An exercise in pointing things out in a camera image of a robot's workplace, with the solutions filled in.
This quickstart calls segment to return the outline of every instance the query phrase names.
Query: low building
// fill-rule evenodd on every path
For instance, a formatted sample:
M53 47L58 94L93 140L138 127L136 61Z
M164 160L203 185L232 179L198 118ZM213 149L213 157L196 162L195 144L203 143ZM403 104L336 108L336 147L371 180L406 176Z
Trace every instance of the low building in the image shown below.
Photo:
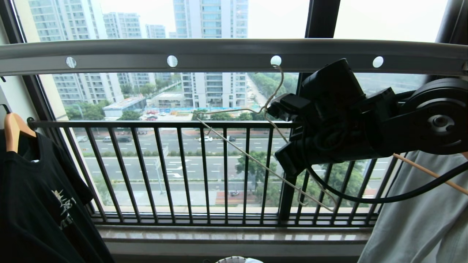
M156 108L183 108L185 106L182 93L163 92L154 96L151 100Z
M133 111L142 111L146 107L146 98L141 97L130 97L126 98L123 101L113 103L109 106L104 107L104 116L106 119L118 119L122 116L124 111L133 110Z

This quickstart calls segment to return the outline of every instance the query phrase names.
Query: balcony railing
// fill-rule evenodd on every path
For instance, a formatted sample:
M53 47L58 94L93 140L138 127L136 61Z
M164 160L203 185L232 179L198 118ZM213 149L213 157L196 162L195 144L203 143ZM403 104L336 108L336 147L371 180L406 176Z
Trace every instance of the balcony railing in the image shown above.
M46 132L65 134L70 154L76 158L78 170L94 194L95 202L89 210L96 224L371 227L378 216L378 205L344 205L345 201L339 198L334 212L315 204L293 205L296 197L291 187L265 170L260 180L252 179L249 167L253 162L239 152L230 151L233 147L216 137L205 141L200 134L207 129L199 122L34 121L31 125ZM273 166L273 151L280 148L277 145L281 140L276 138L269 123L213 121L208 125L225 135L236 135L236 143L248 153L261 148L266 152L266 166ZM294 124L278 122L277 125L288 131ZM76 138L80 135L89 141L83 142L86 139L80 137L82 142L78 142ZM97 138L105 135L110 139ZM129 145L135 152L126 151ZM197 150L188 151L190 147ZM236 169L232 175L233 167L237 168L241 162L245 168L240 173ZM383 162L366 161L366 168L360 174L359 197L381 197L388 191L397 161L389 159L385 169L374 169L379 163ZM218 170L210 171L214 165ZM354 165L355 162L350 162L345 170L342 191L348 186ZM322 167L326 167L322 176L328 181L333 166ZM379 170L380 187L366 193L371 176ZM302 189L311 184L305 174ZM272 195L277 196L277 201L268 201ZM324 194L320 193L318 198L323 201ZM304 196L300 199L311 203Z

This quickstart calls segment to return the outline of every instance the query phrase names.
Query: metal railing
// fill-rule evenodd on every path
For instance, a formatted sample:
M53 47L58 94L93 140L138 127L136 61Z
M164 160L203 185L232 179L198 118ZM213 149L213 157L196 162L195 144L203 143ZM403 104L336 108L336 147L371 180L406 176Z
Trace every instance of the metal railing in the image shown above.
M261 188L256 188L258 196L252 194L252 190L248 189L248 184L252 184L252 180L249 170L249 165L253 162L249 162L249 159L245 156L230 156L228 151L228 144L222 140L219 143L216 143L217 148L222 150L216 154L216 157L212 157L213 153L207 150L207 144L212 142L205 142L204 136L200 136L206 132L199 122L188 121L188 122L141 122L141 121L119 121L119 122L104 122L104 121L64 121L64 122L48 122L48 121L33 121L30 124L35 128L43 128L46 132L59 132L65 134L65 137L69 143L70 154L76 158L77 169L81 171L86 183L90 186L92 193L95 198L95 202L90 206L90 212L92 219L96 224L103 225L159 225L159 226L297 226L297 227L372 227L375 224L375 221L378 216L378 206L372 205L370 207L362 208L360 204L352 204L348 207L343 207L342 199L338 198L338 207L333 213L321 208L319 205L312 205L310 207L302 207L301 205L297 206L297 209L293 207L291 209L293 196L285 197L284 189L289 187L284 183L281 183L279 180L275 180L275 177L269 175L266 171L263 176L263 180L260 179L258 182L259 185L263 186L263 194L260 195ZM252 152L253 146L251 140L258 139L255 137L261 137L261 140L265 141L261 146L267 146L266 149L266 166L271 167L272 162L274 161L271 158L273 151L273 141L275 132L267 122L208 122L208 125L215 129L219 129L223 134L228 134L230 131L237 131L244 136L245 133L245 151L248 153ZM286 122L278 122L278 127L280 129L290 129L294 124ZM115 155L112 154L112 157L104 157L99 148L98 144L102 144L96 138L96 129L99 129L100 136L103 134L109 134L110 142L107 145L112 145L111 149L114 149ZM152 153L151 157L148 157L147 151L142 151L142 136L139 136L139 131L141 129L146 129L148 133L144 135L144 138L151 138L156 144L156 151ZM81 130L82 134L86 134L89 139L86 144L90 145L90 149L82 149L82 142L77 143L76 135L80 133L77 132ZM127 137L131 137L135 146L136 152L132 157L127 157L128 153L123 152L122 148L119 146L119 140L121 137L116 135L116 131L127 130ZM182 178L178 181L171 181L169 175L171 170L174 168L168 168L168 165L173 165L172 162L168 163L169 158L175 158L174 156L168 156L165 154L168 150L164 149L164 142L161 140L161 132L163 135L170 130L172 136L176 143L174 144L178 152L176 152L175 157L180 158L181 169L178 172L182 172ZM197 137L184 138L184 133L186 131L192 131L199 134ZM201 179L198 179L196 182L193 182L189 179L188 172L188 162L195 157L187 156L187 152L184 149L184 145L187 145L188 142L193 143L196 141L198 143L198 138L200 138L200 148L201 156L196 158L201 159L200 168L195 171L196 174L202 175ZM162 172L162 178L159 180L151 179L148 173L148 158L154 161L154 165L157 163L158 168ZM220 174L222 178L213 180L208 176L208 167L207 160L214 160L216 158L219 165L223 164L223 171ZM228 158L236 159L239 161L239 158L242 158L245 163L244 170L238 174L240 178L237 178L235 181L231 180L228 176ZM129 172L129 164L126 163L128 160L138 160L138 165L141 173L141 180L139 180L139 186L135 184L134 180L130 178L129 175L132 175L132 172ZM114 166L109 166L105 163L106 161L115 161L117 164ZM97 166L100 171L90 171L89 166L97 162ZM365 195L366 186L374 172L374 166L376 165L377 160L369 160L367 162L367 167L362 174L362 185L359 188L358 196L363 197ZM382 178L381 186L378 188L375 193L376 197L381 197L386 194L387 183L390 181L392 174L396 165L396 159L392 159L389 162L389 165L385 171L385 174ZM353 166L355 162L349 162L346 174L344 175L344 180L341 185L341 191L345 191L348 185L348 182L353 171ZM333 165L329 164L323 173L323 179L328 182L330 180L330 174L332 173ZM122 195L117 196L115 179L112 179L110 176L110 170L117 169L116 173L121 174L123 180L120 180L120 191L119 193L125 192L128 196L122 198ZM92 173L101 173L103 184L105 185L105 190L108 191L109 199L107 203L104 203L102 190L98 190L96 186L96 178L100 176L95 176ZM302 189L306 190L307 187L312 184L309 182L308 174L305 174L304 183ZM180 188L180 191L171 192L171 186L174 186L177 183L177 187ZM144 189L140 191L135 191L134 187L144 185ZM242 189L239 190L239 187L234 187L235 185L242 185ZM281 202L277 202L274 205L267 205L267 198L271 195L267 189L272 186L278 186L281 184L280 198ZM198 188L197 191L190 190L191 187ZM213 200L213 195L215 195L216 202L210 203ZM139 204L140 201L137 199L146 199L149 201L146 205ZM204 205L200 206L193 202L194 198L197 200L204 199ZM324 194L320 193L318 198L323 201ZM281 214L283 211L287 211L286 215Z

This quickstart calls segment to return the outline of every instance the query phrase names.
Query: black cable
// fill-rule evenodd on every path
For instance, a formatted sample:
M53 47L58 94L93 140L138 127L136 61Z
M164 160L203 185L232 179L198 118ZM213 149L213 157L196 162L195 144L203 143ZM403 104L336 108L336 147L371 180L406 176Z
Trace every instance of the black cable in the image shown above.
M458 174L468 170L468 161L467 161L467 162L465 162L463 164L460 164L459 166L453 168L452 170L446 172L445 174L443 174L439 178L436 178L436 179L430 181L429 183L427 183L427 184L425 184L425 185L423 185L423 186L421 186L421 187L419 187L417 189L414 189L414 190L409 191L407 193L397 195L397 196L393 196L393 197L369 199L369 198L359 198L359 197L348 196L348 195L334 189L333 187L328 185L326 182L324 182L320 178L320 176L318 176L317 173L312 168L312 165L310 164L309 160L307 159L306 133L304 131L305 129L306 129L306 125L303 126L303 131L302 131L303 132L302 133L302 156L304 158L304 162L306 164L306 167L307 167L310 175L319 184L321 184L325 189L329 190L330 192L334 193L335 195L337 195L337 196L339 196L341 198L344 198L346 200L350 200L352 202L358 202L358 203L364 203L364 204L385 204L385 203L400 202L400 201L403 201L403 200L407 200L407 199L422 195L422 194L424 194L424 193L438 187L439 185L447 182L448 180L454 178Z

